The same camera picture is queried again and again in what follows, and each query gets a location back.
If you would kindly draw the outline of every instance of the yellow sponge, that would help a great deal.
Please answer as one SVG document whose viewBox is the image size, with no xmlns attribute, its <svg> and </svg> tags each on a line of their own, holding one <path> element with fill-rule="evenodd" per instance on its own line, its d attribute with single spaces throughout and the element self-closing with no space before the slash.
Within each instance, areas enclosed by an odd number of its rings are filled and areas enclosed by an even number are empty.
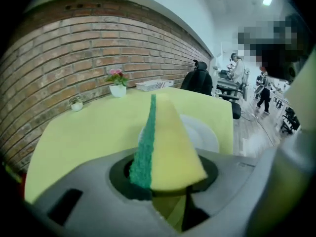
<svg viewBox="0 0 316 237">
<path fill-rule="evenodd" d="M 167 95 L 157 94 L 151 189 L 162 192 L 181 190 L 206 177 L 172 102 Z"/>
</svg>

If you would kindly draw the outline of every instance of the white plate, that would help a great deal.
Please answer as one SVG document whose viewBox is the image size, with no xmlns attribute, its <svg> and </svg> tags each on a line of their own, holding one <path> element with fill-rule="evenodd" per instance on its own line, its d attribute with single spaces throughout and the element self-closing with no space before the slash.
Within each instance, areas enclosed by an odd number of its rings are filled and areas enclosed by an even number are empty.
<svg viewBox="0 0 316 237">
<path fill-rule="evenodd" d="M 217 137 L 210 127 L 204 124 L 201 120 L 191 116 L 181 114 L 180 119 L 195 148 L 219 153 Z M 142 137 L 143 130 L 144 128 L 138 136 L 138 142 Z"/>
</svg>

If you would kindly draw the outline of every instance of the brick wall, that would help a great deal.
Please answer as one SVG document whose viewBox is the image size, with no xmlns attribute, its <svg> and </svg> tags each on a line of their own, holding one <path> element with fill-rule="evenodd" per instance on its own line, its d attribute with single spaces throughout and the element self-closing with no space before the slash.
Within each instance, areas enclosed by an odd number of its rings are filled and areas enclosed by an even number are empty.
<svg viewBox="0 0 316 237">
<path fill-rule="evenodd" d="M 111 68 L 128 87 L 172 79 L 180 87 L 193 59 L 208 53 L 164 16 L 123 0 L 56 0 L 28 12 L 0 64 L 0 147 L 4 160 L 27 170 L 48 122 L 80 94 L 109 94 Z"/>
</svg>

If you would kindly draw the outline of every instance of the flower pot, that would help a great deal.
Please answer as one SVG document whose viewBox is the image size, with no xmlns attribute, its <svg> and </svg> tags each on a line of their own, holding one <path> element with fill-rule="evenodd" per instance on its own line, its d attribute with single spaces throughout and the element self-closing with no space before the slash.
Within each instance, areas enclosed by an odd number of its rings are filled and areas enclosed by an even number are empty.
<svg viewBox="0 0 316 237">
<path fill-rule="evenodd" d="M 121 85 L 113 85 L 110 86 L 110 91 L 115 97 L 123 97 L 126 95 L 126 86 Z"/>
<path fill-rule="evenodd" d="M 71 109 L 75 112 L 80 111 L 83 108 L 83 103 L 74 103 L 71 105 Z"/>
</svg>

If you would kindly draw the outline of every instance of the wooden floor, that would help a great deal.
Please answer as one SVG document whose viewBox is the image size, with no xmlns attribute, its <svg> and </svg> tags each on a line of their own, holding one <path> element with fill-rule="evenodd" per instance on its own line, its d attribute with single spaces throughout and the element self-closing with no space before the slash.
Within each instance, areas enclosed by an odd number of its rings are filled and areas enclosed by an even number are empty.
<svg viewBox="0 0 316 237">
<path fill-rule="evenodd" d="M 269 115 L 263 112 L 264 104 L 260 109 L 256 108 L 258 100 L 254 99 L 252 93 L 248 95 L 247 102 L 240 99 L 237 103 L 240 104 L 242 114 L 240 119 L 234 120 L 234 155 L 257 158 L 263 150 L 277 146 L 288 136 L 279 131 L 282 125 L 281 110 L 273 102 Z"/>
</svg>

